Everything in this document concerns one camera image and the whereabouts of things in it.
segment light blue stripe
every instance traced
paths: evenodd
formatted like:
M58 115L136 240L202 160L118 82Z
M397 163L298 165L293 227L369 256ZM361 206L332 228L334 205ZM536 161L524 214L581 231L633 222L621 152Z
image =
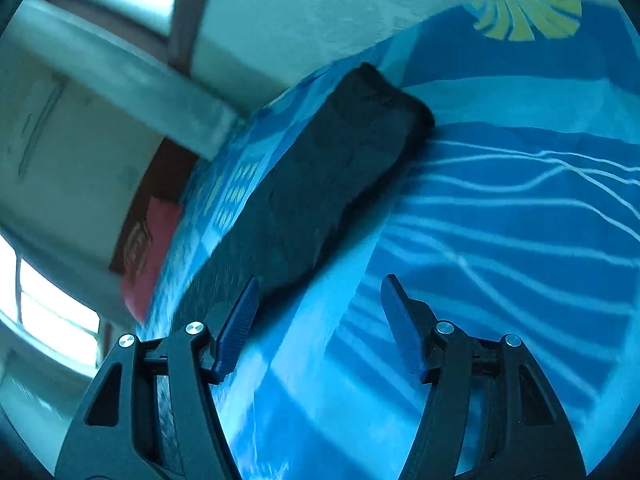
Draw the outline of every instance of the light blue stripe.
M486 76L432 81L404 91L429 106L436 124L481 121L640 144L640 98L608 80Z

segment patterned bedsheet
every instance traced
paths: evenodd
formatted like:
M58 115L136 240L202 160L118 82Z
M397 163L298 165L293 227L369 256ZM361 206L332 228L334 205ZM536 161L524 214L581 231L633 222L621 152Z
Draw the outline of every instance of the patterned bedsheet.
M428 387L380 305L390 272L471 335L519 334L588 470L601 460L640 402L639 54L618 9L474 2L317 71L196 168L141 338L167 335L246 197L351 68L370 62L436 117L402 179L212 388L245 480L398 477Z

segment silver screw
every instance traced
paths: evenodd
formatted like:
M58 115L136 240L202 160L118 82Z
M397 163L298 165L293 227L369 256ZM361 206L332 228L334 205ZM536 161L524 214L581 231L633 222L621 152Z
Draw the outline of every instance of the silver screw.
M199 321L194 321L192 323L189 323L185 330L187 331L187 334L196 335L204 330L204 325Z
M517 348L522 344L522 339L520 339L515 334L507 334L504 340L507 343L507 345L513 346L514 348Z
M436 330L441 334L453 334L453 325L449 321L441 321L436 325Z
M120 338L118 344L123 348L129 348L136 341L136 337L131 334L125 334Z

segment red fabric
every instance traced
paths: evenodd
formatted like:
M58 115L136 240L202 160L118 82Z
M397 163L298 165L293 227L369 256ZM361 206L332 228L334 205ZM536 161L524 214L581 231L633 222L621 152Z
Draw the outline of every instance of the red fabric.
M146 222L136 224L127 238L122 296L139 323L146 319L164 258L181 215L182 206L152 197L146 211Z

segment red cloth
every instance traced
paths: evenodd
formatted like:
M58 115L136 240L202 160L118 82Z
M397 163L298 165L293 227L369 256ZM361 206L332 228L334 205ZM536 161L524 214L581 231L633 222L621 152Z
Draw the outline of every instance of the red cloth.
M138 223L124 247L125 274L122 296L130 313L142 323L151 304L156 282L178 227L182 206L151 198L146 221Z

